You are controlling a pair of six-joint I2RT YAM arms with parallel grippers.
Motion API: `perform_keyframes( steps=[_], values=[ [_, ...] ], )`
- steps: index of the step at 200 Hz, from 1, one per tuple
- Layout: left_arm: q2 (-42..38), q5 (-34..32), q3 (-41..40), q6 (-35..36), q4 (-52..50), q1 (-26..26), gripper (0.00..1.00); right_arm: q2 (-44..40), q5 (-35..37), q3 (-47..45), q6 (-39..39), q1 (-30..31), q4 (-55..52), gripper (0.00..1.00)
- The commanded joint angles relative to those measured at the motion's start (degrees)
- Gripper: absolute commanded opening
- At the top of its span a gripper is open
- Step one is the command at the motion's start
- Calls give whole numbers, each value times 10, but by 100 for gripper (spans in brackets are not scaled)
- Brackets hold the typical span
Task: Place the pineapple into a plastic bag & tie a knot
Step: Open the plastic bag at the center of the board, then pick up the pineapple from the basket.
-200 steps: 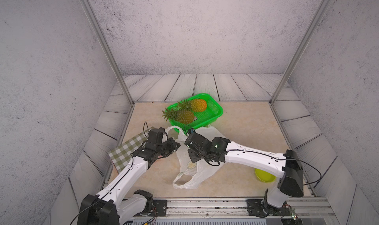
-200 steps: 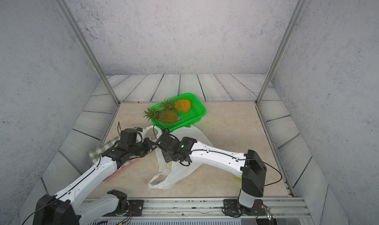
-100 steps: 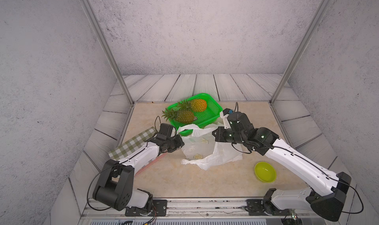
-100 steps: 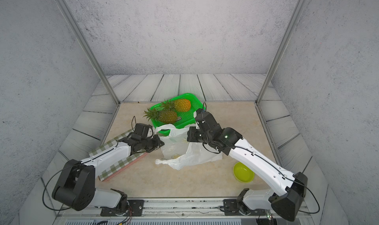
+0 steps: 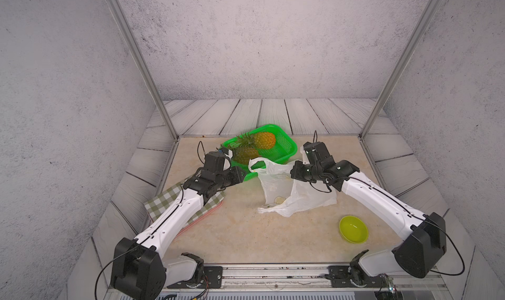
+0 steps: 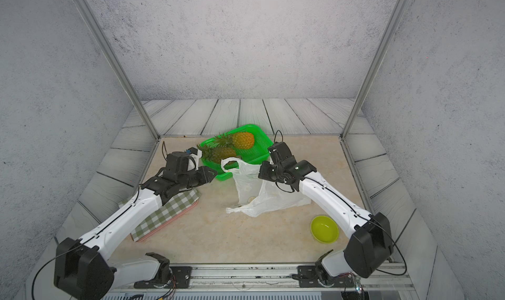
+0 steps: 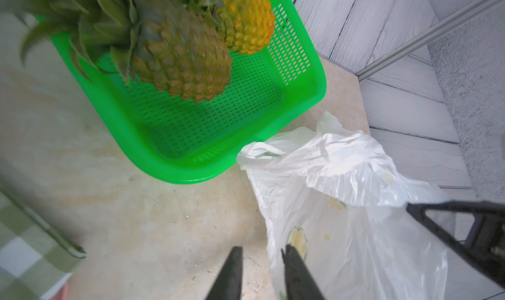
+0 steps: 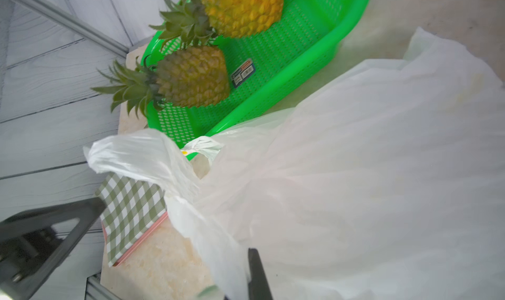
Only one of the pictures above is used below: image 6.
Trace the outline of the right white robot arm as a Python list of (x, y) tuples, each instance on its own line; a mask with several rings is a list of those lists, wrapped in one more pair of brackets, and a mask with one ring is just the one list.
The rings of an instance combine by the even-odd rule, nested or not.
[(300, 192), (319, 205), (343, 230), (349, 242), (343, 251), (330, 251), (315, 263), (315, 279), (325, 287), (346, 274), (368, 278), (393, 253), (389, 219), (373, 215), (338, 192), (306, 160), (297, 161), (285, 142), (268, 148), (271, 161), (264, 161), (259, 178), (282, 183)]

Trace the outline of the white plastic bag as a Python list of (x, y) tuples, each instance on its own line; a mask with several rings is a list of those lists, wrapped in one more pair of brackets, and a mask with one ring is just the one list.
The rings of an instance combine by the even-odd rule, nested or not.
[(232, 173), (238, 191), (238, 203), (226, 209), (227, 214), (243, 213), (249, 217), (311, 204), (299, 192), (285, 192), (273, 182), (259, 178), (259, 164), (248, 164), (236, 157), (221, 160), (221, 169)]

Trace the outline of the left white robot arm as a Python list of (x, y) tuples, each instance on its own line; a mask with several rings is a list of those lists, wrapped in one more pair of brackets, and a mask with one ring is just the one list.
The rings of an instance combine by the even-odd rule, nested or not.
[(75, 299), (102, 299), (111, 289), (131, 283), (171, 283), (170, 262), (157, 253), (123, 264), (110, 264), (109, 259), (128, 234), (170, 199), (215, 179), (217, 171), (200, 166), (201, 157), (194, 147), (168, 154), (165, 166), (127, 204), (80, 238), (62, 241), (56, 250), (55, 287)]

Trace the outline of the pineapple with dark crown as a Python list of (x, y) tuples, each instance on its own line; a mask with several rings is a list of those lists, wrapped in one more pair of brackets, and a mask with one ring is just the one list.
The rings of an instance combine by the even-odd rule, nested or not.
[(222, 160), (228, 158), (242, 159), (236, 150), (231, 147), (209, 147), (201, 144), (197, 144), (196, 147), (202, 151), (202, 158), (212, 163), (221, 164)]

